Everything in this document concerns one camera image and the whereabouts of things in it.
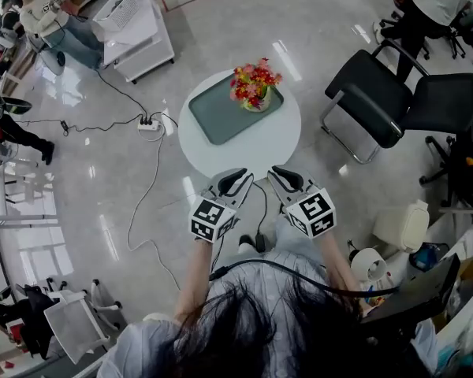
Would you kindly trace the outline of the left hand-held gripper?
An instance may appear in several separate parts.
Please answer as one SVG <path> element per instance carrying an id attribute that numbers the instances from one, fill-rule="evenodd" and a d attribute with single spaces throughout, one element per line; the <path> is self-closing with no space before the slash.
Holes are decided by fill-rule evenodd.
<path id="1" fill-rule="evenodd" d="M 216 243 L 233 228 L 237 211 L 254 182 L 254 175 L 246 174 L 247 171 L 246 168 L 233 168 L 211 179 L 210 184 L 196 196 L 190 210 L 188 230 L 191 234 Z"/>

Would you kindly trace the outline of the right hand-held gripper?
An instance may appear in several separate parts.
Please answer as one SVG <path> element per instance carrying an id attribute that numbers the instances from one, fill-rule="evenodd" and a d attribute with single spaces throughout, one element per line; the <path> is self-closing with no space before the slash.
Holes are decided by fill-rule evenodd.
<path id="1" fill-rule="evenodd" d="M 327 190 L 312 183 L 308 172 L 274 165 L 267 179 L 290 224 L 305 236 L 313 239 L 336 226 L 336 210 Z"/>

